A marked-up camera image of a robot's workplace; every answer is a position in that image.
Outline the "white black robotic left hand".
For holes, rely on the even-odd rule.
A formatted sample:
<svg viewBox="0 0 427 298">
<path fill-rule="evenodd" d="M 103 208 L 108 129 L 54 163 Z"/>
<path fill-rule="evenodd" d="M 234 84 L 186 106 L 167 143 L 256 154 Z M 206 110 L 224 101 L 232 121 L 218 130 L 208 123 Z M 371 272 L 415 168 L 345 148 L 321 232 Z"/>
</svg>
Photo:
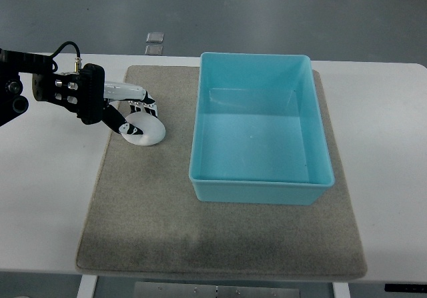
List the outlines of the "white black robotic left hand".
<svg viewBox="0 0 427 298">
<path fill-rule="evenodd" d="M 119 134 L 143 135 L 143 130 L 129 123 L 112 103 L 127 101 L 131 112 L 144 111 L 158 117 L 155 100 L 143 87 L 125 83 L 106 83 L 102 67 L 88 63 L 79 70 L 77 117 L 86 125 L 100 121 Z"/>
</svg>

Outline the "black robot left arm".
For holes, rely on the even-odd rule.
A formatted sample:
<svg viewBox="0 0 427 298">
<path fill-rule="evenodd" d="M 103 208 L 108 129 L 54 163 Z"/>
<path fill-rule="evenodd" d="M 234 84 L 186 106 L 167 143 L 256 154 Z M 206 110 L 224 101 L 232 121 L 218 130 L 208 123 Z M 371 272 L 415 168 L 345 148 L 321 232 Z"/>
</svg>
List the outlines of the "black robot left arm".
<svg viewBox="0 0 427 298">
<path fill-rule="evenodd" d="M 30 84 L 22 79 L 22 75 L 52 76 L 59 68 L 55 58 L 68 46 L 75 51 L 75 71 L 78 72 L 81 67 L 81 51 L 73 41 L 60 44 L 51 54 L 1 49 L 2 126 L 23 115 L 29 108 L 27 94 Z"/>
</svg>

